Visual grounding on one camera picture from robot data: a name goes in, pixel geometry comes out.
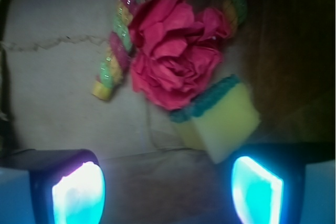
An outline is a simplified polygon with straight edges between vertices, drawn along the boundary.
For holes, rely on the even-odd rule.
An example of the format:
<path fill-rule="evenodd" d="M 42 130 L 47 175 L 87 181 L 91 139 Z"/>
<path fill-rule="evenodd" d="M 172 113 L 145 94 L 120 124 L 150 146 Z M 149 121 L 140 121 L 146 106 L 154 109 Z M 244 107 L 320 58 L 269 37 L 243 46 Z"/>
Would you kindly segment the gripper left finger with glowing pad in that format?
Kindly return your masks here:
<path fill-rule="evenodd" d="M 99 223 L 105 198 L 90 150 L 30 149 L 1 158 L 1 223 Z"/>

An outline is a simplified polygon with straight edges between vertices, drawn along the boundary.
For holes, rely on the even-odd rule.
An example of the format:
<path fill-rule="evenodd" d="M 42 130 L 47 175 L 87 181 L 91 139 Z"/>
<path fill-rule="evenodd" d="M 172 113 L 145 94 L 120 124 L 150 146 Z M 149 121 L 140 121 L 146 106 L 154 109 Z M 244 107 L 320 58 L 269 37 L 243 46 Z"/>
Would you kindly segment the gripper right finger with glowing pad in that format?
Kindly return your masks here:
<path fill-rule="evenodd" d="M 333 143 L 246 145 L 221 172 L 226 223 L 335 223 Z"/>

